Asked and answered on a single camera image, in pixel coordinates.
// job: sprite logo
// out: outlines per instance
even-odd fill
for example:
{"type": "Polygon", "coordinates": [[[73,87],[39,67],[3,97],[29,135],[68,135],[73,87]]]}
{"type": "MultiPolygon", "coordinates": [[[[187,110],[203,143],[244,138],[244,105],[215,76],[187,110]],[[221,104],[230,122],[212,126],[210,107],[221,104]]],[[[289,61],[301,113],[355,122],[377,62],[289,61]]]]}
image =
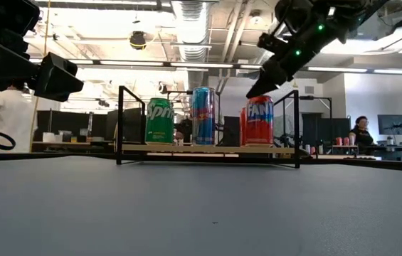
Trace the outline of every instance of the sprite logo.
{"type": "Polygon", "coordinates": [[[150,120],[153,120],[155,117],[163,117],[169,119],[174,118],[174,112],[171,110],[170,107],[163,108],[160,106],[155,106],[155,104],[149,105],[149,112],[147,114],[150,120]]]}

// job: man in white shirt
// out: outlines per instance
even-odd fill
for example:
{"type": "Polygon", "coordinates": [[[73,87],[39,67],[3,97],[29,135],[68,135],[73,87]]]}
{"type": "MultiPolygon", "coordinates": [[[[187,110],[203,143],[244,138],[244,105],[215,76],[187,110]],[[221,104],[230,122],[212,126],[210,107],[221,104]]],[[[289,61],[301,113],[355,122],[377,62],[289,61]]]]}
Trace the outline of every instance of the man in white shirt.
{"type": "MultiPolygon", "coordinates": [[[[9,135],[16,141],[14,149],[11,151],[0,150],[0,153],[28,153],[30,150],[33,105],[23,97],[24,90],[24,82],[15,80],[7,90],[0,92],[0,132],[9,135]]],[[[11,145],[3,137],[0,137],[0,144],[11,145]]]]}

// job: person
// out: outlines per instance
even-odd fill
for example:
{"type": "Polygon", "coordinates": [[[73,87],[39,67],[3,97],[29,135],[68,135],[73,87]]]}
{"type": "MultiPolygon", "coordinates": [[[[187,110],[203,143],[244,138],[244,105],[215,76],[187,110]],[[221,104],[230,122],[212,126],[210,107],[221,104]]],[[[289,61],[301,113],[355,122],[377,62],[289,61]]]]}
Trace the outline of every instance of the person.
{"type": "MultiPolygon", "coordinates": [[[[26,89],[24,81],[13,80],[9,84],[0,92],[0,132],[13,138],[16,146],[10,151],[0,150],[0,153],[29,153],[33,105],[22,95],[26,89]]],[[[0,144],[10,145],[3,137],[0,137],[0,144]]]]}
{"type": "Polygon", "coordinates": [[[184,143],[190,143],[190,136],[193,133],[193,121],[191,117],[183,119],[180,123],[175,124],[177,130],[175,134],[176,139],[183,139],[184,143]]]}
{"type": "Polygon", "coordinates": [[[354,138],[354,144],[360,147],[371,146],[373,144],[373,138],[368,132],[367,126],[369,124],[368,119],[365,116],[357,117],[356,125],[349,132],[349,137],[354,138]]]}

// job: wooden board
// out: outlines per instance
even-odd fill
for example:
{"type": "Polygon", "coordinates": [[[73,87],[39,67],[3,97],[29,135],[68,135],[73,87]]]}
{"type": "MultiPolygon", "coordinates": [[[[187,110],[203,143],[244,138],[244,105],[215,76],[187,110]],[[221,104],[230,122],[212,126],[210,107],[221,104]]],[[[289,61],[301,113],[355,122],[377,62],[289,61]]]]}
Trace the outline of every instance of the wooden board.
{"type": "Polygon", "coordinates": [[[75,145],[84,145],[90,146],[90,142],[33,142],[33,144],[42,144],[42,145],[63,145],[63,146],[75,146],[75,145]]]}
{"type": "MultiPolygon", "coordinates": [[[[352,158],[354,158],[354,156],[351,156],[351,155],[330,155],[330,154],[328,154],[328,155],[319,155],[318,156],[318,159],[352,159],[352,158]]],[[[381,157],[361,156],[361,155],[357,156],[357,159],[363,159],[363,158],[381,160],[381,157]]]]}
{"type": "Polygon", "coordinates": [[[155,153],[149,152],[147,156],[206,156],[206,157],[238,157],[238,154],[206,154],[206,153],[155,153]]]}
{"type": "Polygon", "coordinates": [[[164,146],[123,144],[123,151],[150,152],[202,152],[202,153],[257,153],[257,154],[294,154],[293,148],[275,147],[238,147],[238,146],[164,146]]]}
{"type": "Polygon", "coordinates": [[[336,148],[357,148],[357,145],[334,145],[332,147],[336,147],[336,148]]]}

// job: wooden shelf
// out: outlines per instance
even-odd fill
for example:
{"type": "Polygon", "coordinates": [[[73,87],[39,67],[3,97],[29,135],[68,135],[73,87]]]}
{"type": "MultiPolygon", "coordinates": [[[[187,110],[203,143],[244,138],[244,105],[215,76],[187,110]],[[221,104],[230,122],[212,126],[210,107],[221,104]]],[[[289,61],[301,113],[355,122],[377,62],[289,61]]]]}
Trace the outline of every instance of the wooden shelf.
{"type": "Polygon", "coordinates": [[[123,144],[123,151],[186,152],[186,153],[256,153],[256,154],[294,154],[293,148],[238,147],[238,146],[171,146],[171,145],[131,145],[123,144]]]}
{"type": "Polygon", "coordinates": [[[41,144],[41,145],[66,145],[66,146],[74,146],[74,145],[83,145],[90,146],[90,142],[33,142],[33,144],[41,144]]]}
{"type": "Polygon", "coordinates": [[[344,146],[344,145],[334,145],[332,147],[336,147],[336,148],[357,148],[357,145],[351,145],[351,146],[344,146]]]}

